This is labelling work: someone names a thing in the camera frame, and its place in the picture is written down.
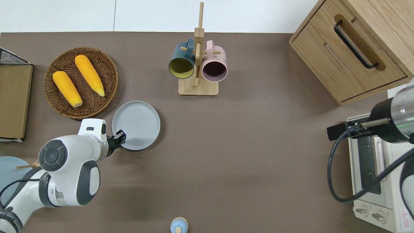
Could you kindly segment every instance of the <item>wire basket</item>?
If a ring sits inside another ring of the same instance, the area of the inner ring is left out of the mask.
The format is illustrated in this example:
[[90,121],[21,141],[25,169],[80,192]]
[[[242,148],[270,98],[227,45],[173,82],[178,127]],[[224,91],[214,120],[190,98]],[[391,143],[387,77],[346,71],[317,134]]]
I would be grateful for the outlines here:
[[[105,91],[104,97],[92,90],[77,68],[75,57],[80,54],[89,58],[98,73]],[[72,107],[59,91],[52,77],[56,71],[67,73],[82,99],[81,106]],[[89,47],[70,49],[58,56],[49,66],[44,81],[44,92],[51,107],[62,116],[76,120],[92,117],[101,112],[112,101],[117,88],[118,70],[114,62],[104,52]]]
[[0,65],[31,65],[7,49],[0,48]]

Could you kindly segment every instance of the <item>drawer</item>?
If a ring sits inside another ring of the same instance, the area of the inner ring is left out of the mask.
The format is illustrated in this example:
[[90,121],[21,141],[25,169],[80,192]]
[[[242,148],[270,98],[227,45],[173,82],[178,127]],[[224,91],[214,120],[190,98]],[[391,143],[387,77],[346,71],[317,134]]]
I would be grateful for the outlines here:
[[342,102],[367,91],[335,57],[311,24],[303,28],[291,45],[336,101]]
[[[344,37],[350,41],[368,64],[377,63],[376,67],[363,66],[334,31],[334,26],[340,21],[338,29]],[[369,33],[369,30],[362,25],[361,19],[355,17],[341,0],[326,0],[312,16],[309,24],[322,37],[325,47],[342,66],[342,69],[349,70],[366,91],[406,77],[406,74],[375,40],[375,35]]]

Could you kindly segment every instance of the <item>blue plate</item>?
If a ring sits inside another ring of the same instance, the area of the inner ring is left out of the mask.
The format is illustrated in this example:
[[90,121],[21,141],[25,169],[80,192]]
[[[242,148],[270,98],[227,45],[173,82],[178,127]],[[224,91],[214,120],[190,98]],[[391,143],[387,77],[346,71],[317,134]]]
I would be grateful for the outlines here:
[[[29,164],[20,158],[10,156],[0,157],[0,191],[11,182],[23,178],[24,175],[32,169],[31,167],[15,169],[16,166],[24,165]],[[16,183],[6,189],[6,191],[1,195],[1,203],[5,204],[9,200],[18,185],[19,184]]]

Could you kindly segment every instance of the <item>brown table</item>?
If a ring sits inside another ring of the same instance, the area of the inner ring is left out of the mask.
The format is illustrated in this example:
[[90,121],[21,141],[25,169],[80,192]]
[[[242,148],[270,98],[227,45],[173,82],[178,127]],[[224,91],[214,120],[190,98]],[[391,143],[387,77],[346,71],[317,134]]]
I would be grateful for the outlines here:
[[[148,102],[161,118],[153,145],[99,163],[101,187],[88,205],[37,210],[24,232],[166,233],[177,216],[192,233],[386,232],[336,202],[326,181],[333,145],[326,127],[369,112],[386,93],[339,106],[289,46],[291,34],[206,33],[226,50],[229,75],[215,97],[181,96],[167,67],[175,44],[192,36],[1,34],[1,47],[34,64],[26,140],[1,143],[1,156],[31,163],[48,140],[77,133],[80,122],[56,113],[43,92],[49,64],[74,47],[98,48],[119,67],[115,99],[96,118],[110,126],[131,100]],[[334,169],[336,189],[350,195],[346,143]]]

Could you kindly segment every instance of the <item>white floor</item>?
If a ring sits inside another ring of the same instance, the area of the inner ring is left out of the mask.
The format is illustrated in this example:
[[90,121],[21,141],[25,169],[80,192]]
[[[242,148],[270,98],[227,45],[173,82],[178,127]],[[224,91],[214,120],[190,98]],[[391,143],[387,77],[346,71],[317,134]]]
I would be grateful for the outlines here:
[[[206,32],[293,33],[317,0],[204,0]],[[193,32],[199,0],[0,0],[0,32]]]

